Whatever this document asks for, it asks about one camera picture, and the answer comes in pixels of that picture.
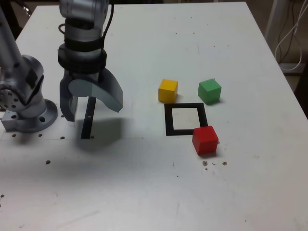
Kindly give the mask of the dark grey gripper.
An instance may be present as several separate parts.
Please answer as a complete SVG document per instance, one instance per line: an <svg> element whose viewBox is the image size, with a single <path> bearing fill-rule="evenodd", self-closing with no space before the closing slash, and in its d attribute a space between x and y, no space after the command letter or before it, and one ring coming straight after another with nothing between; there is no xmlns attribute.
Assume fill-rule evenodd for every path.
<svg viewBox="0 0 308 231"><path fill-rule="evenodd" d="M60 82L60 108L67 121L75 121L77 97L95 97L115 112L123 108L123 91L114 75L106 68L96 73L65 69Z"/></svg>

